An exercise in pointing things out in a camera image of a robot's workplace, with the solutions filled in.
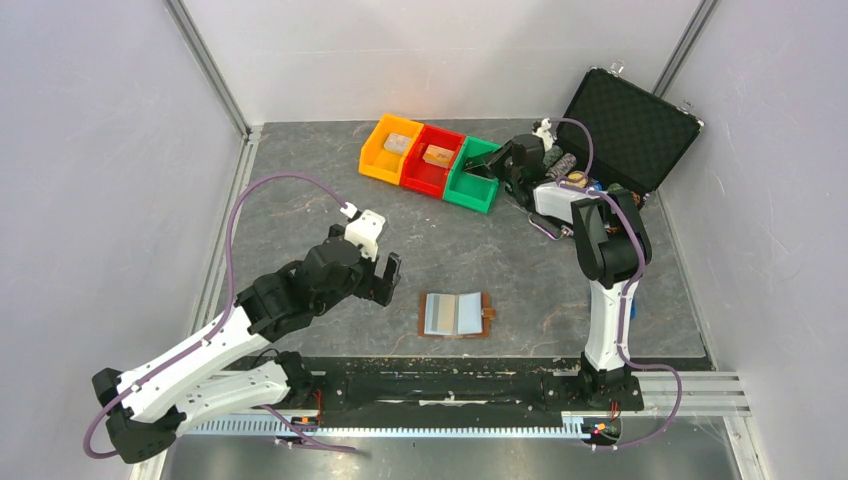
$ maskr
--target gray mat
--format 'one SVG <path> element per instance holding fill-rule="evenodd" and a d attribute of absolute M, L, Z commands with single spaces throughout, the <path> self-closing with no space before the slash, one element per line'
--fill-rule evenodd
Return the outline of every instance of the gray mat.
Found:
<path fill-rule="evenodd" d="M 503 143 L 528 131 L 532 120 L 428 123 Z M 578 356 L 589 333 L 589 286 L 571 241 L 548 240 L 503 191 L 484 215 L 360 175 L 359 149 L 374 125 L 281 123 L 263 130 L 252 180 L 280 170 L 317 175 L 360 209 L 385 216 L 389 228 L 381 253 L 385 257 L 394 251 L 403 259 L 403 279 L 391 305 L 382 308 L 349 298 L 277 346 L 310 356 Z M 653 261 L 636 292 L 630 351 L 643 357 L 701 357 L 704 346 L 656 198 L 642 216 Z M 281 180 L 261 188 L 247 201 L 238 223 L 236 291 L 263 273 L 302 259 L 333 223 L 344 223 L 337 205 L 309 183 Z M 421 292 L 474 291 L 492 296 L 497 318 L 491 337 L 417 336 Z"/>

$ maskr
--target cable clip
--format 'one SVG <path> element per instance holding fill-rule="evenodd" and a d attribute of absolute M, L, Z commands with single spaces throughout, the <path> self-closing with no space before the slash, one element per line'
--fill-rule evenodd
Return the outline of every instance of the cable clip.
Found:
<path fill-rule="evenodd" d="M 342 207 L 342 208 L 340 208 L 339 210 L 340 210 L 340 211 L 344 214 L 344 216 L 345 216 L 345 217 L 347 217 L 347 218 L 349 218 L 349 219 L 352 219 L 353 217 L 355 217 L 355 216 L 356 216 L 356 212 L 358 212 L 358 211 L 359 211 L 359 210 L 356 208 L 356 205 L 354 205 L 354 204 L 352 204 L 352 203 L 350 203 L 350 202 L 346 202 L 346 203 L 345 203 L 345 206 L 344 206 L 344 207 Z"/>

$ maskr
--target case lid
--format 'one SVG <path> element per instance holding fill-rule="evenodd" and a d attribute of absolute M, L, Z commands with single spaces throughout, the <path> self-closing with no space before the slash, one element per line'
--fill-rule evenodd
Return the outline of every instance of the case lid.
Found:
<path fill-rule="evenodd" d="M 703 126 L 694 115 L 601 68 L 586 72 L 564 116 L 580 120 L 592 134 L 589 176 L 604 187 L 619 183 L 640 195 L 660 186 Z M 577 156 L 578 169 L 586 168 L 582 130 L 560 123 L 556 143 Z"/>

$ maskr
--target white wall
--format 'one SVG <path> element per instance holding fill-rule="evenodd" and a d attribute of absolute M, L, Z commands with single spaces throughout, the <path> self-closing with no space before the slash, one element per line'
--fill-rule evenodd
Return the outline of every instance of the white wall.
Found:
<path fill-rule="evenodd" d="M 90 460 L 91 376 L 185 335 L 240 139 L 162 2 L 0 13 L 0 477 Z M 95 446 L 109 447 L 101 427 Z"/>
<path fill-rule="evenodd" d="M 559 115 L 616 59 L 650 90 L 697 0 L 186 0 L 249 123 Z"/>
<path fill-rule="evenodd" d="M 844 478 L 848 4 L 722 2 L 669 94 L 706 122 L 661 192 L 774 477 Z"/>

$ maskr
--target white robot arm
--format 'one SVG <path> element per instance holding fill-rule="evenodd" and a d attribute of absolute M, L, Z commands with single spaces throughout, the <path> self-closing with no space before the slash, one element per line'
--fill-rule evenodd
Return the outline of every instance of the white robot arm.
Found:
<path fill-rule="evenodd" d="M 186 431 L 215 417 L 281 402 L 295 407 L 310 396 L 312 377 L 296 352 L 283 352 L 250 371 L 210 377 L 244 355 L 309 326 L 314 317 L 350 295 L 383 306 L 391 302 L 400 280 L 400 258 L 389 254 L 383 276 L 375 275 L 385 218 L 370 210 L 346 213 L 351 213 L 352 221 L 330 227 L 328 238 L 310 249 L 304 260 L 262 275 L 240 292 L 226 325 L 214 335 L 210 333 L 222 321 L 220 315 L 149 363 L 125 372 L 107 368 L 94 375 L 94 390 L 104 407 L 119 392 L 132 391 L 112 408 L 106 421 L 109 438 L 126 463 L 157 455 Z M 170 368 L 139 382 L 176 357 Z"/>

